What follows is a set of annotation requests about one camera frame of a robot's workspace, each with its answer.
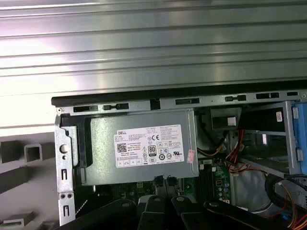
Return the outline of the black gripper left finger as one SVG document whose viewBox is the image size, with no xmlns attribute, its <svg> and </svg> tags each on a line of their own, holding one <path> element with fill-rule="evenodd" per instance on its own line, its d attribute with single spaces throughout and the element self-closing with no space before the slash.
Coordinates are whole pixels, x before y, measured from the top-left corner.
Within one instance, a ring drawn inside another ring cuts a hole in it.
<svg viewBox="0 0 307 230">
<path fill-rule="evenodd" d="M 163 230 L 166 197 L 142 196 L 136 204 L 119 199 L 78 217 L 58 230 Z"/>
</svg>

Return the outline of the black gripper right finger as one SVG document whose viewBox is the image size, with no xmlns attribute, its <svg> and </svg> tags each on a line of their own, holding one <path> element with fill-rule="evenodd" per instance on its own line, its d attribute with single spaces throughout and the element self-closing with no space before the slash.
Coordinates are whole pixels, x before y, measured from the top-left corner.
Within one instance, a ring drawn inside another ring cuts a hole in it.
<svg viewBox="0 0 307 230">
<path fill-rule="evenodd" d="M 177 193 L 171 195 L 171 206 L 185 230 L 288 230 L 285 224 L 245 211 L 219 200 L 193 203 Z"/>
</svg>

